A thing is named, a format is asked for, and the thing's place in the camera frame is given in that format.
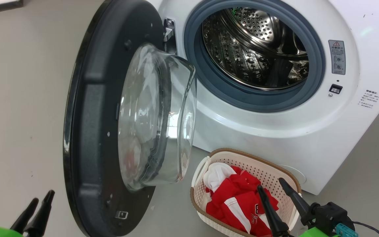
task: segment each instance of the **stainless steel drum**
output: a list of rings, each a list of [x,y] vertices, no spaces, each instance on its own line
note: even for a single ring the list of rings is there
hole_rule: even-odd
[[[308,57],[301,41],[266,12],[225,9],[206,18],[202,31],[212,61],[240,84],[282,90],[308,77]]]

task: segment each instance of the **laundry basket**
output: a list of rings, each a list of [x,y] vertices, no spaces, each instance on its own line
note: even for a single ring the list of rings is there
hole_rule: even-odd
[[[206,193],[206,185],[204,185],[203,177],[209,165],[215,162],[237,166],[257,177],[261,181],[262,186],[268,189],[271,195],[279,201],[277,214],[283,222],[287,223],[289,230],[292,230],[298,220],[299,213],[290,197],[284,193],[278,178],[283,177],[294,190],[301,193],[301,186],[298,180],[278,165],[259,157],[228,148],[218,149],[210,153],[210,155],[204,158],[198,165],[194,177],[192,178],[191,202],[203,222],[227,236],[252,237],[252,235],[233,228],[206,213],[209,194]]]

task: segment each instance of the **open door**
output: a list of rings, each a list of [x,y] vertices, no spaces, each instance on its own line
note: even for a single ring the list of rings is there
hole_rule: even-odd
[[[128,234],[154,186],[185,175],[194,68],[163,48],[163,21],[144,0],[105,1],[84,36],[66,105],[63,165],[71,211],[87,236]]]

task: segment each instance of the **washing machine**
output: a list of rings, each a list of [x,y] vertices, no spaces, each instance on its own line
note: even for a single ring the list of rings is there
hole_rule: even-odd
[[[67,101],[69,204],[83,233],[128,234],[192,143],[260,156],[317,195],[378,113],[379,3],[105,1]]]

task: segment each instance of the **floor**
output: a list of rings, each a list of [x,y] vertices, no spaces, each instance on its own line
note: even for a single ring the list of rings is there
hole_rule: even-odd
[[[65,195],[62,126],[75,57],[101,0],[25,2],[0,13],[0,226],[11,226],[32,198],[54,189],[46,235],[82,237]],[[183,182],[156,189],[130,236],[223,236],[199,219],[189,201],[192,174],[207,154],[195,148]],[[379,229],[379,116],[320,195],[304,197],[333,201],[353,220]],[[361,226],[358,233],[376,236]]]

